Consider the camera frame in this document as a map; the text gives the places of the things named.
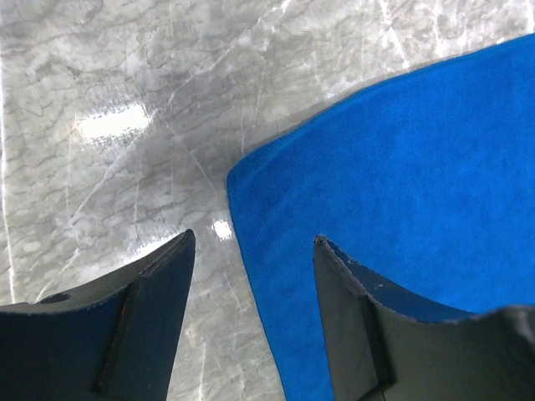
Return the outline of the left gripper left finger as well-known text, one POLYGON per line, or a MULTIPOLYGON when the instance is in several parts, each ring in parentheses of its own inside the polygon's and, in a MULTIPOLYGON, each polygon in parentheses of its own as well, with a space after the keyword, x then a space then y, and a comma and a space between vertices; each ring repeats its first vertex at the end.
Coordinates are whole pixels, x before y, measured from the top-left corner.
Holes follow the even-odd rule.
POLYGON ((2 399, 166 399, 195 254, 185 231, 84 285, 2 306, 2 399))

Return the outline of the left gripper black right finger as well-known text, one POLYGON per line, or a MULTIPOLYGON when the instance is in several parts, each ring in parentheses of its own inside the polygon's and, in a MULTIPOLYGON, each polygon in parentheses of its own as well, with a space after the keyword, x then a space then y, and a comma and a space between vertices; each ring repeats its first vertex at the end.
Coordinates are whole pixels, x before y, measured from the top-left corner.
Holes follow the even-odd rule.
POLYGON ((337 400, 533 399, 533 307, 474 314, 433 302, 323 236, 313 264, 337 400))

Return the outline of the dark blue towel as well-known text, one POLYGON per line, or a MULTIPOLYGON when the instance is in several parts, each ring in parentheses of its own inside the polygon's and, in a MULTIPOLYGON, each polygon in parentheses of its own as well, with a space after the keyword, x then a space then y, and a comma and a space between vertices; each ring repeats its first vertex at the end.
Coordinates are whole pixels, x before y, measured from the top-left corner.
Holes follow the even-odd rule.
POLYGON ((227 195, 288 400, 337 400, 319 236, 433 302, 534 309, 534 37, 351 95, 240 160, 227 195))

